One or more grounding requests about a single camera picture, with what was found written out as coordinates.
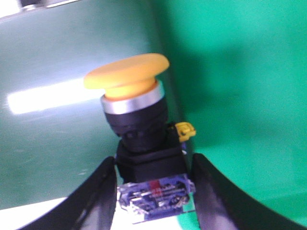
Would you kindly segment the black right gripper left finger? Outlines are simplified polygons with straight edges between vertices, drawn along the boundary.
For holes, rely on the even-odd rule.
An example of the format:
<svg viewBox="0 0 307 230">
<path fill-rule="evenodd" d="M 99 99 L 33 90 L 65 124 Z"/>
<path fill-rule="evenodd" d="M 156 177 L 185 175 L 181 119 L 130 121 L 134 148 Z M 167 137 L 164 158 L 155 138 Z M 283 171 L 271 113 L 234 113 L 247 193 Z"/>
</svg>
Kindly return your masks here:
<svg viewBox="0 0 307 230">
<path fill-rule="evenodd" d="M 109 230 L 117 200 L 115 159 L 107 157 L 63 202 L 21 230 Z"/>
</svg>

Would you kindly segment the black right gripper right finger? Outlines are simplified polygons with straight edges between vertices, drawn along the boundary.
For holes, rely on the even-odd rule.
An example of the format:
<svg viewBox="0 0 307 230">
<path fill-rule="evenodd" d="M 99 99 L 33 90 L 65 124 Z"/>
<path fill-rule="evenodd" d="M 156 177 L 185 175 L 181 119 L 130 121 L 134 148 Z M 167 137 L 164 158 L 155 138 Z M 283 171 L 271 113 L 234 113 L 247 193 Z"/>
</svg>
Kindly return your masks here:
<svg viewBox="0 0 307 230">
<path fill-rule="evenodd" d="M 304 230 L 245 193 L 202 154 L 192 158 L 193 195 L 202 230 Z"/>
</svg>

